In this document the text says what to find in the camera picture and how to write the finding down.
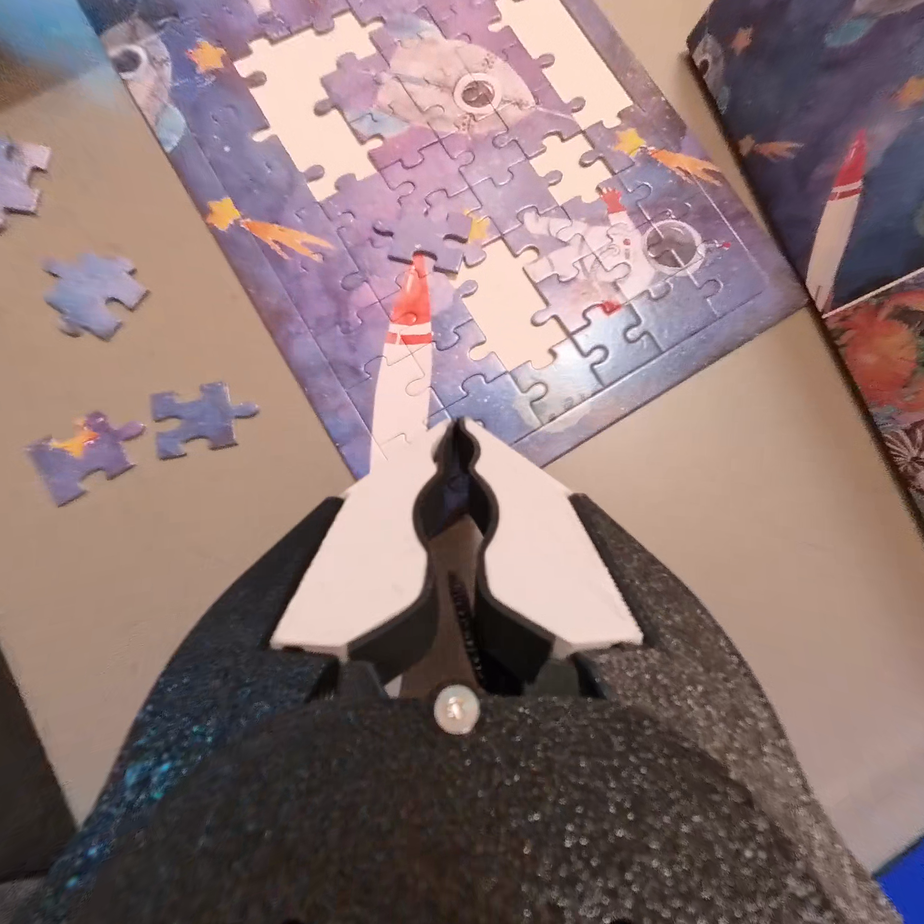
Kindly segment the space print puzzle box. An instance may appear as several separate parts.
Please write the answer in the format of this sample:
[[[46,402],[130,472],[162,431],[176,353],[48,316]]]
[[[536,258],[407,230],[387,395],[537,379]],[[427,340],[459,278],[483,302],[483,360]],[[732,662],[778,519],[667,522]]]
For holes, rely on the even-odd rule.
[[[921,520],[923,3],[712,2],[687,48]]]

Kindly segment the blue plastic bin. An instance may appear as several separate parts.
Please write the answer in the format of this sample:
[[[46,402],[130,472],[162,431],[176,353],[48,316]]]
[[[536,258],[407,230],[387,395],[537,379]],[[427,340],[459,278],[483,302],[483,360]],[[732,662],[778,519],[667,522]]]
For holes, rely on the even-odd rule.
[[[885,864],[874,874],[905,923],[923,923],[923,841]]]

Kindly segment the blue jigsaw piece orange mark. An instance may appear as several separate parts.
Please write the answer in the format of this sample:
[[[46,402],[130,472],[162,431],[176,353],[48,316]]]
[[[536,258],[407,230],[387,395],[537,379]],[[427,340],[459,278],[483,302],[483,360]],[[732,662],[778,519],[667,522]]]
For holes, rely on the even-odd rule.
[[[86,493],[83,482],[102,473],[112,480],[135,464],[125,443],[142,436],[142,422],[113,425],[101,411],[89,412],[74,423],[75,432],[64,440],[46,436],[26,447],[26,454],[55,506],[65,506]]]

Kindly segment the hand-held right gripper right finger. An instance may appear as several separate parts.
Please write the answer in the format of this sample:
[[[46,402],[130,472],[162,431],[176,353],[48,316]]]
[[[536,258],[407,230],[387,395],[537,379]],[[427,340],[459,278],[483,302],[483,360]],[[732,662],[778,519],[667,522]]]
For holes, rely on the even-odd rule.
[[[520,684],[548,662],[639,646],[643,632],[578,515],[577,497],[479,423],[460,423],[482,534],[475,635]]]

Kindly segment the blue jigsaw puzzle piece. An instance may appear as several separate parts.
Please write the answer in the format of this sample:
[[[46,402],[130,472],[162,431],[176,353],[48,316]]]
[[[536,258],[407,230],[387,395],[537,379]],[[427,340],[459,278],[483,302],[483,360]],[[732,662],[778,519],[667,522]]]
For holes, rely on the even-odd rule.
[[[159,460],[186,456],[186,445],[198,440],[205,440],[213,451],[236,446],[236,421],[254,418],[260,412],[253,402],[234,403],[222,382],[200,385],[199,397],[190,401],[180,400],[175,392],[153,394],[150,409],[154,422],[178,422],[172,429],[156,433]]]
[[[122,322],[110,303],[135,310],[149,292],[125,257],[88,253],[72,261],[47,259],[41,268],[55,280],[43,299],[57,313],[60,331],[70,337],[91,334],[111,341]]]
[[[487,260],[485,246],[471,237],[475,222],[471,215],[450,211],[422,214],[404,209],[398,217],[376,218],[373,231],[388,239],[387,256],[410,264],[417,256],[433,261],[433,268],[456,274],[462,266],[475,268]]]
[[[8,213],[36,214],[40,191],[30,185],[32,174],[46,172],[51,157],[46,146],[1,136],[1,231],[6,229]]]

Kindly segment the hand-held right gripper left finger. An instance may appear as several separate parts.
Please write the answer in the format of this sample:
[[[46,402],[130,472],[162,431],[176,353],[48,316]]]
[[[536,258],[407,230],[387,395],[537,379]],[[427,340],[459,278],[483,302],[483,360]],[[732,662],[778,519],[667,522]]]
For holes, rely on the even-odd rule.
[[[347,489],[271,635],[275,650],[402,676],[433,645],[438,624],[422,496],[442,475],[443,422]]]

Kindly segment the beige desk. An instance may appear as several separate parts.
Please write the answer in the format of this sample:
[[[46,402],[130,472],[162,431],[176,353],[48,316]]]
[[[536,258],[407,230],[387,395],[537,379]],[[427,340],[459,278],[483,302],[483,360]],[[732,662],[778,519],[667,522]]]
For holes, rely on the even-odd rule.
[[[2,646],[82,821],[195,621],[350,475],[128,95],[101,67],[2,106],[52,150],[2,232]],[[44,260],[125,257],[109,342],[60,331]],[[237,445],[159,460],[151,395],[225,383]],[[135,464],[55,506],[26,454],[105,413]],[[922,543],[812,317],[794,315],[551,465],[662,560],[767,692],[872,870],[922,832]]]

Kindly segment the space jigsaw puzzle board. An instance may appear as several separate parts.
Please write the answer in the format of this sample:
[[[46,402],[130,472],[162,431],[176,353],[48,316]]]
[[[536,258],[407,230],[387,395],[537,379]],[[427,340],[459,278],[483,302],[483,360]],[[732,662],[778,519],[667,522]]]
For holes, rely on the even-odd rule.
[[[456,418],[546,465],[805,305],[595,2],[79,4],[358,477]]]

